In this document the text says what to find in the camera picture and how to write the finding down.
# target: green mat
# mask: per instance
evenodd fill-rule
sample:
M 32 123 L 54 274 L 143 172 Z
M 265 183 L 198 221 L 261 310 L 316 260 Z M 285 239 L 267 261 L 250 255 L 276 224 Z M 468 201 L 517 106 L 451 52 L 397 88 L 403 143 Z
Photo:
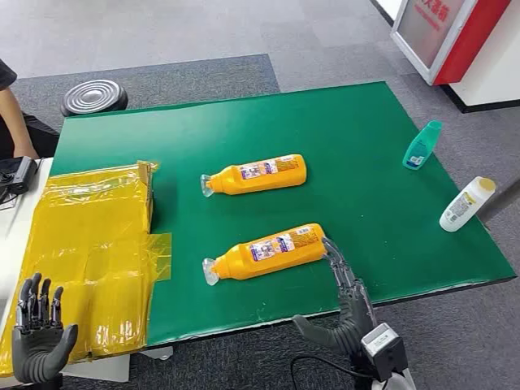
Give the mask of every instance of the green mat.
M 440 214 L 458 193 L 434 156 L 401 164 L 417 134 L 383 82 L 66 119 L 51 175 L 157 161 L 153 232 L 172 232 L 171 279 L 155 284 L 149 345 L 336 310 L 325 261 L 208 286 L 205 257 L 320 223 L 376 303 L 515 276 L 476 218 Z M 241 196 L 202 195 L 198 178 L 233 163 L 300 153 L 307 181 Z

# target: white wall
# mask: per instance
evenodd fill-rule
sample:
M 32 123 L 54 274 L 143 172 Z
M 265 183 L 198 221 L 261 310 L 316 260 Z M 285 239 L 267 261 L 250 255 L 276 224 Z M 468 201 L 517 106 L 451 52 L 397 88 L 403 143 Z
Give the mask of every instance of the white wall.
M 520 0 L 512 0 L 459 83 L 466 106 L 520 99 Z

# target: yellow bottle cap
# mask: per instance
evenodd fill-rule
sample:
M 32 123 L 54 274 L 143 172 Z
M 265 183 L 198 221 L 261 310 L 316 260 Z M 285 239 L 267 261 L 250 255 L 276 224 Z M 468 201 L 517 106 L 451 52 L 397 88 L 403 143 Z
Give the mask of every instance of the yellow bottle cap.
M 487 177 L 482 177 L 481 180 L 478 180 L 478 185 L 489 192 L 494 191 L 497 188 L 494 181 L 488 179 Z

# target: black stool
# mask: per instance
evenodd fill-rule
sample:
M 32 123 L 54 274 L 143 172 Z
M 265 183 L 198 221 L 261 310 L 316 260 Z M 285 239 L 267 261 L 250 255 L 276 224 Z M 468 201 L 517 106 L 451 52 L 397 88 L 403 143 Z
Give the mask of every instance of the black stool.
M 128 105 L 128 95 L 121 85 L 111 80 L 91 80 L 66 93 L 60 109 L 63 116 L 75 116 L 123 111 Z

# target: display screen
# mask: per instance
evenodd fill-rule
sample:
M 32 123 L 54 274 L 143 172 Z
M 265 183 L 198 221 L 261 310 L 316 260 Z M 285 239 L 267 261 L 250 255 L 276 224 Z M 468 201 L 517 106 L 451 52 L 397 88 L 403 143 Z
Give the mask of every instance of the display screen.
M 0 174 L 2 173 L 16 173 L 18 171 L 23 157 L 7 158 L 0 160 Z
M 464 1 L 409 0 L 397 31 L 430 68 Z

